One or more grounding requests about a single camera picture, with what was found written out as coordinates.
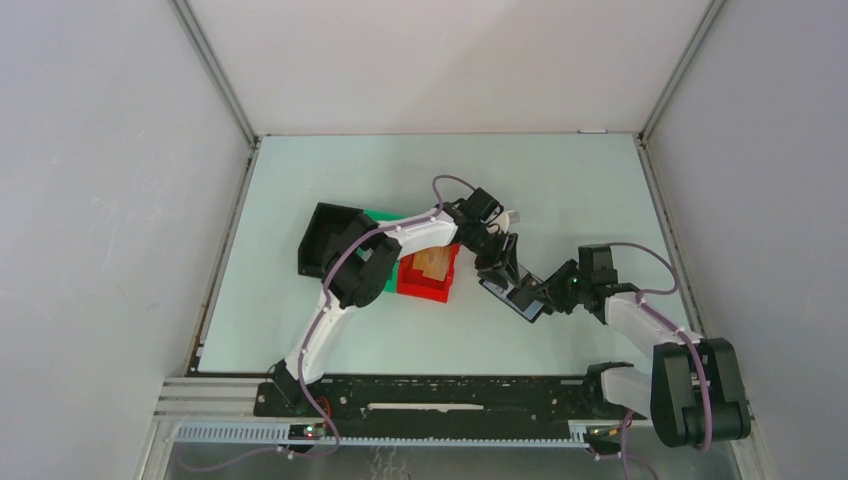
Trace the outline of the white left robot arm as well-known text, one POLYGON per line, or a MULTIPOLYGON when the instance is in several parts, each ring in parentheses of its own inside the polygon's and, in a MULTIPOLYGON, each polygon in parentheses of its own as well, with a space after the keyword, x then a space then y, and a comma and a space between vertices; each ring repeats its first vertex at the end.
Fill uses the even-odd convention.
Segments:
POLYGON ((318 204, 298 248, 298 272, 319 279, 321 292, 299 345, 274 367, 278 404, 292 416, 312 411, 316 390, 311 384, 323 377, 345 316, 377 299, 405 256, 461 245, 474 254, 483 281, 502 289, 518 285, 517 235, 510 228, 519 219, 482 188, 394 221, 377 221, 358 208, 318 204))

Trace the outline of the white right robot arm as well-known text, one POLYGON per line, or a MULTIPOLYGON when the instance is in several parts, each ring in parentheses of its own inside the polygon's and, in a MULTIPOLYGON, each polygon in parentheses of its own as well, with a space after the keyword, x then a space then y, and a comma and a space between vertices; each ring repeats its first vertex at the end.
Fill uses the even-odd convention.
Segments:
POLYGON ((743 440, 752 417, 733 345, 678 325, 653 306, 653 290, 622 282, 609 244, 585 245, 578 257, 545 280, 525 275, 521 288, 548 314, 576 307, 616 330, 651 362, 643 373, 630 365, 602 369, 581 392, 585 411, 606 418, 620 406, 649 419, 668 447, 707 450, 743 440))

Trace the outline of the black leather card holder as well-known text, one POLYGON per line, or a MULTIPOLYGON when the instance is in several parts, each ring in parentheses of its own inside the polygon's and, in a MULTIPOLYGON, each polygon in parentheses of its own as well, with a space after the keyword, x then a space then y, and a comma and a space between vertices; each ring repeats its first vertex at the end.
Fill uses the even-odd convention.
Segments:
POLYGON ((509 284, 507 288, 484 279, 480 279, 479 284, 524 320, 535 323, 542 315, 552 313, 543 301, 543 281, 521 264, 518 264, 518 273, 520 282, 509 284))

